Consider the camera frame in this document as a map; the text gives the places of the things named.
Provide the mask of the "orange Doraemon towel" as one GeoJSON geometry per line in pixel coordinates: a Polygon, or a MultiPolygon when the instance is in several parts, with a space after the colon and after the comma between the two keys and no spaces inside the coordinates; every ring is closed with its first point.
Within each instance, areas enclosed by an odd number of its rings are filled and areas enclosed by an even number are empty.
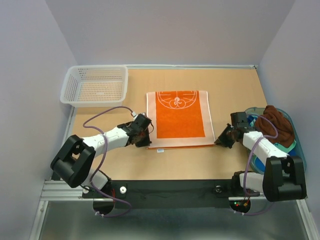
{"type": "Polygon", "coordinates": [[[205,90],[148,92],[146,114],[154,127],[149,134],[149,149],[215,145],[209,95],[205,90]]]}

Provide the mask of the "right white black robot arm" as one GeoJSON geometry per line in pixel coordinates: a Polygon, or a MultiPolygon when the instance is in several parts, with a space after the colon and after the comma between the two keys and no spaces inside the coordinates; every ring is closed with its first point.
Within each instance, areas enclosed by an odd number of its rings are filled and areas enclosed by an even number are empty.
{"type": "Polygon", "coordinates": [[[244,171],[235,172],[230,182],[231,192],[247,197],[263,194],[269,202],[301,200],[307,197],[304,162],[298,156],[290,156],[278,149],[272,142],[279,135],[274,126],[274,135],[264,135],[248,123],[245,112],[231,113],[231,123],[214,142],[216,145],[232,148],[239,142],[250,153],[244,171]],[[249,171],[252,155],[264,165],[263,173],[249,171]]]}

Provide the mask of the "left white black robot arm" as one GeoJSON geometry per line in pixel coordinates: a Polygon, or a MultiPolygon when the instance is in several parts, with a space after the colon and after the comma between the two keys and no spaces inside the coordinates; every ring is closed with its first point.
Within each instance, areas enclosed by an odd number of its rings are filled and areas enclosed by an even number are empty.
{"type": "Polygon", "coordinates": [[[151,144],[149,126],[152,120],[143,113],[133,117],[133,121],[122,123],[113,129],[89,137],[71,135],[62,145],[50,164],[50,168],[69,187],[81,187],[85,196],[98,194],[100,197],[116,196],[110,184],[111,179],[98,167],[92,168],[96,157],[106,157],[107,152],[135,145],[137,148],[151,144]]]}

